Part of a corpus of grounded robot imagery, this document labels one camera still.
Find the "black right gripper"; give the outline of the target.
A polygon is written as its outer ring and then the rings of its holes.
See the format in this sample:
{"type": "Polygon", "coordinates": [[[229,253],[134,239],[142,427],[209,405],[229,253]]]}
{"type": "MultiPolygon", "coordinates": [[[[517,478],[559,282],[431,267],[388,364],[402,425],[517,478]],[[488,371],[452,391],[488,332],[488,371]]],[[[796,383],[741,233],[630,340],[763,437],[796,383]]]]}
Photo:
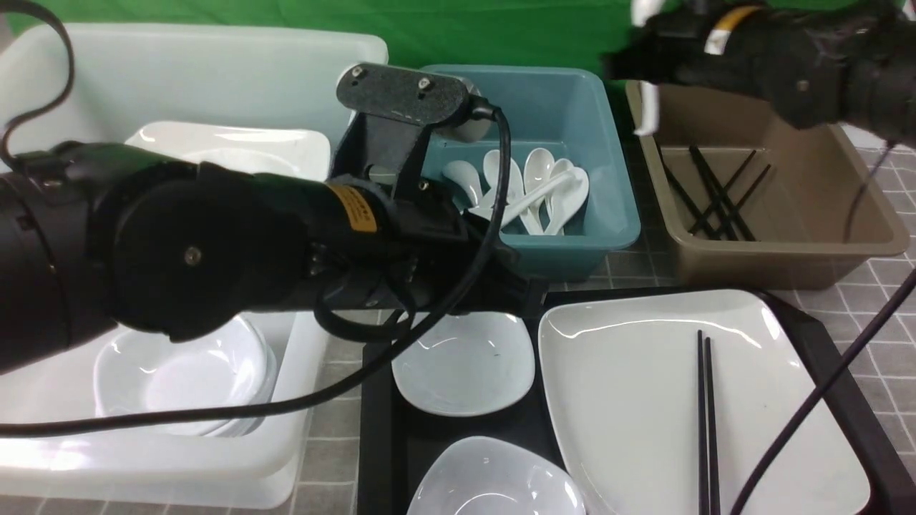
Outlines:
{"type": "Polygon", "coordinates": [[[703,48],[713,25],[712,6],[629,7],[631,27],[623,48],[601,54],[606,81],[644,81],[715,89],[703,48]]]}

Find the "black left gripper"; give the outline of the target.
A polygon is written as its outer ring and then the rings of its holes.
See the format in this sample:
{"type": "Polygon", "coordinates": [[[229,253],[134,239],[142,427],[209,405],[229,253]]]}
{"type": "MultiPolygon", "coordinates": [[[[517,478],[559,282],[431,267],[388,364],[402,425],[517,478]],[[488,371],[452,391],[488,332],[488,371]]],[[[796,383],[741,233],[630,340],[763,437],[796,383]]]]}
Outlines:
{"type": "Polygon", "coordinates": [[[415,197],[394,196],[394,185],[375,183],[386,201],[386,250],[372,291],[376,309],[431,312],[461,290],[448,314],[500,312],[532,318],[547,296],[547,280],[524,273],[520,254],[500,237],[485,242],[487,219],[461,210],[452,189],[422,182],[415,197]]]}

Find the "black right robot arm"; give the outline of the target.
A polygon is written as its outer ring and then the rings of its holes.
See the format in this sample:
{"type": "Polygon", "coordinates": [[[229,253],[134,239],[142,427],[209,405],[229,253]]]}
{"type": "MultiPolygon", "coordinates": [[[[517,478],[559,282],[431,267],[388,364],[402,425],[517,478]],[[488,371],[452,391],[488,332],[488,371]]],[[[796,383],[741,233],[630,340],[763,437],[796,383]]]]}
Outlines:
{"type": "Polygon", "coordinates": [[[696,86],[768,102],[789,126],[849,124],[914,146],[915,25],[890,1],[835,10],[765,1],[631,4],[627,46],[601,56],[606,79],[641,84],[635,133],[660,124],[660,85],[696,86]]]}

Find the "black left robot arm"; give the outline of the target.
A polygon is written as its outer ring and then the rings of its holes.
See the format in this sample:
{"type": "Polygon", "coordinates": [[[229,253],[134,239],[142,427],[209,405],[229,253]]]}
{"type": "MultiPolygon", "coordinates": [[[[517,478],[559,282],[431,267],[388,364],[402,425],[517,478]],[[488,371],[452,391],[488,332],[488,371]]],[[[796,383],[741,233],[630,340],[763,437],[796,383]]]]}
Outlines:
{"type": "Polygon", "coordinates": [[[404,320],[357,325],[340,310],[531,317],[544,278],[444,188],[394,199],[351,175],[327,182],[234,172],[127,146],[65,142],[2,175],[2,372],[62,354],[117,325],[175,343],[243,312],[312,312],[328,333],[393,341],[404,320]]]}

